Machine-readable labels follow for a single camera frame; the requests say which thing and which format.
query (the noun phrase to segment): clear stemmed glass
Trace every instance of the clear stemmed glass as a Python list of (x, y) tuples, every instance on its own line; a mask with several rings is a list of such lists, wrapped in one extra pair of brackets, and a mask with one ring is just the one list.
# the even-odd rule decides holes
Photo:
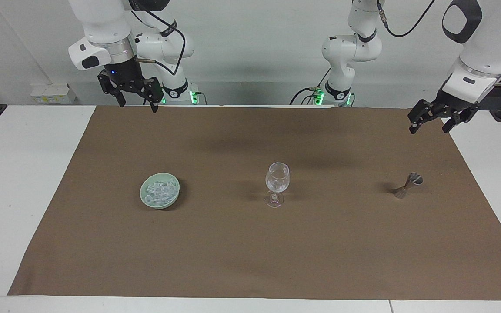
[(289, 186), (289, 167), (280, 162), (275, 162), (266, 174), (266, 186), (270, 190), (264, 202), (270, 208), (279, 208), (284, 203), (284, 195), (281, 194)]

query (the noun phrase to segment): metal jigger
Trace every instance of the metal jigger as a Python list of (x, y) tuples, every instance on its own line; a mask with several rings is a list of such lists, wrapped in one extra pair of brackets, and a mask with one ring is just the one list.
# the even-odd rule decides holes
[(405, 186), (401, 188), (397, 188), (394, 190), (394, 196), (398, 199), (403, 199), (407, 195), (407, 190), (413, 186), (419, 186), (423, 183), (423, 177), (418, 173), (411, 173), (407, 177), (407, 182), (405, 182)]

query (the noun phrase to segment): table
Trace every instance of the table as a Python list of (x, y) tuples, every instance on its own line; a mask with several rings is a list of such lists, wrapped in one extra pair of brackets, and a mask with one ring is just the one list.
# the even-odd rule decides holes
[[(0, 311), (501, 312), (501, 301), (6, 297), (94, 108), (15, 106), (0, 117)], [(481, 112), (452, 137), (501, 222), (501, 123)]]

